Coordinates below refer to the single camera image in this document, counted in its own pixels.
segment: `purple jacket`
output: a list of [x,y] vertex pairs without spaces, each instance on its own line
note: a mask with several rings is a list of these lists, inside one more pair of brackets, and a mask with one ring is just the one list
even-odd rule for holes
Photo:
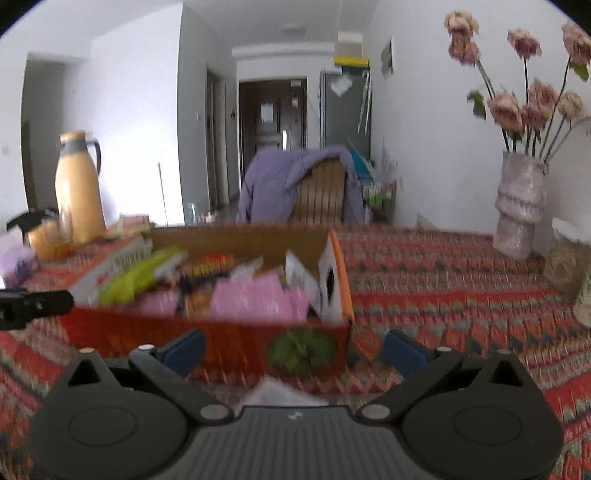
[[318,162],[339,157],[347,172],[343,219],[364,223],[363,197],[351,153],[345,147],[321,150],[263,148],[252,159],[238,202],[238,222],[286,222],[297,201],[297,185]]

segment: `yellow stripe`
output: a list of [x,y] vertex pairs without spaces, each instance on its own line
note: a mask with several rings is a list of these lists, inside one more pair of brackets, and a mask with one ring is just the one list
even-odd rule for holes
[[335,65],[369,68],[369,60],[356,57],[335,57]]

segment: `ceiling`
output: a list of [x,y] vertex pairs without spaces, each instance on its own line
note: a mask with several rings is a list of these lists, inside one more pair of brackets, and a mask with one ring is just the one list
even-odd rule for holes
[[[378,0],[187,0],[231,47],[265,43],[336,41],[337,32],[363,32]],[[304,35],[285,35],[286,24]]]
[[[44,0],[16,26],[96,38],[179,0]],[[186,0],[231,47],[265,43],[336,41],[337,32],[362,32],[378,0]],[[285,35],[286,24],[303,35]]]
[[178,0],[43,0],[15,25],[15,30],[62,31],[96,38]]

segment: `flower stem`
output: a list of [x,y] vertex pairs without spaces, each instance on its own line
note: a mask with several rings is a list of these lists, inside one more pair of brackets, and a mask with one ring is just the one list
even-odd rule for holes
[[552,129],[552,123],[554,122],[554,115],[556,114],[556,109],[558,108],[558,102],[562,98],[562,94],[564,93],[564,89],[566,88],[566,77],[569,74],[570,69],[570,57],[568,62],[566,63],[566,70],[564,71],[564,80],[562,82],[562,90],[558,95],[558,100],[556,100],[556,105],[554,106],[554,110],[552,111],[552,117],[550,118],[550,123],[548,125],[548,130],[546,130],[546,135],[544,137],[544,143],[542,143],[542,148],[540,148],[540,159],[544,155],[544,149],[546,148],[546,143],[548,142],[548,137],[550,136],[550,130]]
[[532,131],[531,127],[527,127],[527,140],[525,141],[525,155],[527,155],[528,152],[530,151],[531,131]]
[[566,135],[564,136],[564,138],[560,141],[560,143],[558,144],[558,146],[556,146],[556,149],[552,152],[551,149],[548,152],[548,155],[546,156],[546,158],[544,159],[544,163],[546,164],[546,166],[550,166],[550,162],[554,159],[554,156],[558,153],[558,151],[560,150],[560,148],[564,145],[564,142],[566,142],[570,136],[570,134],[573,132],[573,130],[575,128],[577,128],[580,124],[583,124],[585,122],[589,122],[591,121],[591,115],[590,116],[586,116],[585,118],[582,118],[581,120],[573,123],[570,125],[569,131],[566,132]]
[[558,140],[558,136],[560,135],[560,131],[562,130],[562,127],[564,126],[564,122],[566,122],[566,117],[565,116],[562,117],[562,121],[560,122],[560,126],[558,127],[558,131],[556,132],[556,135],[554,136],[554,139],[552,140],[552,143],[548,147],[548,153],[546,154],[546,157],[544,159],[544,163],[546,163],[548,161],[548,157],[550,156],[550,152],[554,148],[554,144],[556,143],[556,140]]
[[525,66],[525,103],[530,102],[530,81],[527,78],[527,60],[523,59],[523,65]]
[[[486,85],[486,90],[488,90],[488,95],[492,99],[496,95],[496,93],[495,88],[492,86],[491,78],[486,74],[486,70],[482,66],[482,62],[480,60],[476,62],[476,65],[478,66],[478,71],[480,72],[480,75],[482,75],[482,79],[484,80],[484,84]],[[511,151],[509,150],[509,140],[507,140],[507,132],[505,132],[505,130],[503,130],[502,128],[501,131],[503,132],[505,147],[507,148],[507,151]]]

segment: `blue gripper pad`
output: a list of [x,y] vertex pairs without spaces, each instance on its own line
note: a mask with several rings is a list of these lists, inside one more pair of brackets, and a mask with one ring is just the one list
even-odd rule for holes
[[423,369],[435,353],[400,330],[390,330],[384,339],[382,362],[394,367],[404,378]]
[[201,363],[205,354],[205,335],[201,330],[191,330],[159,348],[156,358],[176,374],[185,378]]

